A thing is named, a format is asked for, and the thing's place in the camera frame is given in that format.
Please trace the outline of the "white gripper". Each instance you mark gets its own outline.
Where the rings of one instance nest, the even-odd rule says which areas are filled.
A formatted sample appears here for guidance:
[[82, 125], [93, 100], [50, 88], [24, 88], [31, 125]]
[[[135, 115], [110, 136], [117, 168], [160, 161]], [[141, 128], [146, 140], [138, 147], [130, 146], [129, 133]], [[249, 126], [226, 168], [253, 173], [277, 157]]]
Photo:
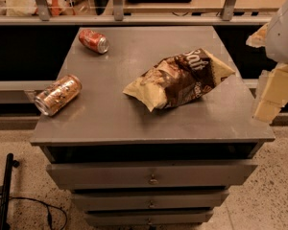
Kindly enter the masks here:
[[268, 58], [278, 63], [259, 76], [252, 106], [254, 119], [270, 124], [288, 103], [288, 0], [271, 21], [261, 26], [246, 41], [253, 48], [264, 47]]

